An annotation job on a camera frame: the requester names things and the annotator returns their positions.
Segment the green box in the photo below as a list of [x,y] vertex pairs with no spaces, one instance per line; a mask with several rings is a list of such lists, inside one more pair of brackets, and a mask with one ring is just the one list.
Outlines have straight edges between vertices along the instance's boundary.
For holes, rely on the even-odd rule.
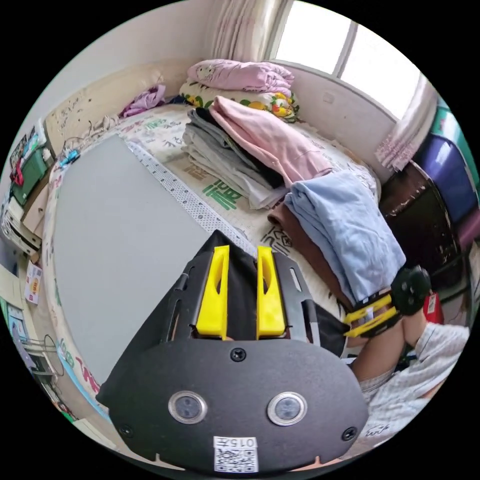
[[30,157],[25,161],[21,168],[21,174],[23,175],[23,185],[12,184],[12,193],[16,201],[20,205],[25,205],[30,192],[34,189],[35,185],[43,178],[47,172],[47,165],[42,157],[42,149],[35,150]]

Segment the screw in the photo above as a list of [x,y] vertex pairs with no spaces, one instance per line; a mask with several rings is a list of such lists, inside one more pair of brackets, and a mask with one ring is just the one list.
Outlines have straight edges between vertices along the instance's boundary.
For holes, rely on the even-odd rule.
[[234,362],[243,362],[247,357],[247,352],[243,348],[234,348],[230,352],[230,358]]
[[119,429],[118,432],[122,437],[127,437],[128,439],[131,439],[134,436],[134,431],[132,428],[128,425],[122,425]]
[[355,437],[356,434],[357,434],[357,429],[354,426],[351,426],[341,434],[341,439],[344,442],[349,442],[351,439]]

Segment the brown garment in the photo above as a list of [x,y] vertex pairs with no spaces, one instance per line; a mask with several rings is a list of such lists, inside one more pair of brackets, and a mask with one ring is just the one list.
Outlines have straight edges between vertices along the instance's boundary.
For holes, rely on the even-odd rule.
[[282,202],[268,214],[268,221],[282,228],[290,237],[293,248],[300,255],[303,255],[315,273],[325,282],[332,294],[343,304],[345,310],[351,312],[353,310],[352,303],[342,292],[340,282],[325,260],[324,254],[310,240],[309,236],[300,226],[297,217],[295,217],[289,208]]

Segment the purple storage box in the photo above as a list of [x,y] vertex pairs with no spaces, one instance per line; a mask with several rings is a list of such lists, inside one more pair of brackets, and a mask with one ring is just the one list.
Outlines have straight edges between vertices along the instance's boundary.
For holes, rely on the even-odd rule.
[[480,237],[480,208],[470,212],[458,226],[460,248],[466,250],[472,242]]
[[460,150],[449,140],[429,134],[418,165],[432,179],[453,223],[478,205],[479,199]]

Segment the pillow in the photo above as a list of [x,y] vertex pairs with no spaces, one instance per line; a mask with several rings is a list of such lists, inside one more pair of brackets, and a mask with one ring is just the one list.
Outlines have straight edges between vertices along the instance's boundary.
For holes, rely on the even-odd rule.
[[299,105],[292,93],[286,97],[283,93],[252,92],[237,90],[219,90],[202,85],[189,78],[180,88],[180,95],[195,107],[207,109],[215,97],[226,97],[252,109],[266,110],[287,123],[297,121]]

